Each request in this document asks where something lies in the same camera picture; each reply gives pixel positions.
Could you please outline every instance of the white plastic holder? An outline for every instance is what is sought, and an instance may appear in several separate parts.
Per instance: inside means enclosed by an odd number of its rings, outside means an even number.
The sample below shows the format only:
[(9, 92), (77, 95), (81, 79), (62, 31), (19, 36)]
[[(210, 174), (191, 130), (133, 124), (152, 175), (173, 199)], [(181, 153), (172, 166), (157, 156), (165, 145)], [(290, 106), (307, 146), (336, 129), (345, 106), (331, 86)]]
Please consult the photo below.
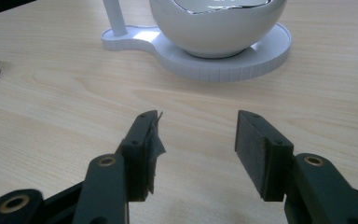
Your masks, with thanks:
[(153, 54), (172, 73), (208, 82), (240, 81), (260, 77), (281, 66), (292, 44), (290, 32), (277, 23), (257, 43), (223, 59), (192, 56), (176, 47), (155, 27), (125, 25), (118, 0), (103, 0), (112, 29), (102, 34), (108, 50), (141, 50)]

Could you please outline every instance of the round white base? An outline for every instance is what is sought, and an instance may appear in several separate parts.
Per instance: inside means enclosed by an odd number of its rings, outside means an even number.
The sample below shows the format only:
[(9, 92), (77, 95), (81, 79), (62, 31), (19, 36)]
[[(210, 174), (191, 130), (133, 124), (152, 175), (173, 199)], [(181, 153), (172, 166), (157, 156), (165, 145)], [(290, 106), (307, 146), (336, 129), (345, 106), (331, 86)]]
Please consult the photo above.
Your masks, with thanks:
[(284, 63), (292, 43), (289, 31), (277, 23), (262, 39), (237, 55), (203, 59), (177, 48), (158, 27), (126, 27), (128, 33), (123, 36), (114, 36), (112, 30), (103, 32), (103, 47), (147, 51), (176, 75), (209, 82), (240, 81), (269, 73)]

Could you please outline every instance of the white vertical rod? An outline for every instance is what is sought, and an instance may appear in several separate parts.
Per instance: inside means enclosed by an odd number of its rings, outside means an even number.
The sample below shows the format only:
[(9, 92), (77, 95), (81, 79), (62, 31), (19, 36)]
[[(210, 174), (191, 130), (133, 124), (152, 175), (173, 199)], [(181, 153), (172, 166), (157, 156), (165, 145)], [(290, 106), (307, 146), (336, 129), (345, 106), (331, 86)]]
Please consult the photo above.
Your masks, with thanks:
[(123, 36), (127, 34), (126, 24), (124, 23), (123, 13), (121, 12), (118, 0), (103, 0), (107, 17), (114, 36)]

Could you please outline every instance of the light wood tabletop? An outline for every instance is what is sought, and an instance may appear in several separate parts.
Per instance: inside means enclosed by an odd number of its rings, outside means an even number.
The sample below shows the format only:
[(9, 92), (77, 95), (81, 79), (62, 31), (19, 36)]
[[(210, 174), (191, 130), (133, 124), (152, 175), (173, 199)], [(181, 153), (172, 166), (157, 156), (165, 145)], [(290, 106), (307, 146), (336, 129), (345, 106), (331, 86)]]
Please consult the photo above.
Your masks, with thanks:
[[(148, 1), (120, 1), (126, 24), (155, 25)], [(155, 193), (131, 223), (287, 223), (265, 203), (234, 151), (239, 110), (330, 160), (358, 189), (358, 1), (289, 0), (293, 44), (262, 77), (207, 83), (149, 53), (108, 51), (103, 1), (39, 0), (0, 13), (0, 196), (48, 198), (116, 151), (136, 116), (163, 111)]]

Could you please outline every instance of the white bowl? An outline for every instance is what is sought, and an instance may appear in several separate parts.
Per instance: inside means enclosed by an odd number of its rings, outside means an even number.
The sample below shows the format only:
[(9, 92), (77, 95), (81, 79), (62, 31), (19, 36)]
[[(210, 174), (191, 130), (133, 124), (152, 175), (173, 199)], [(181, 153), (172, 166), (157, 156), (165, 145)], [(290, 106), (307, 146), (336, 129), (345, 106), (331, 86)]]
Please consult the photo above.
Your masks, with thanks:
[(225, 58), (250, 47), (275, 25), (285, 5), (286, 0), (150, 0), (161, 32), (201, 58)]

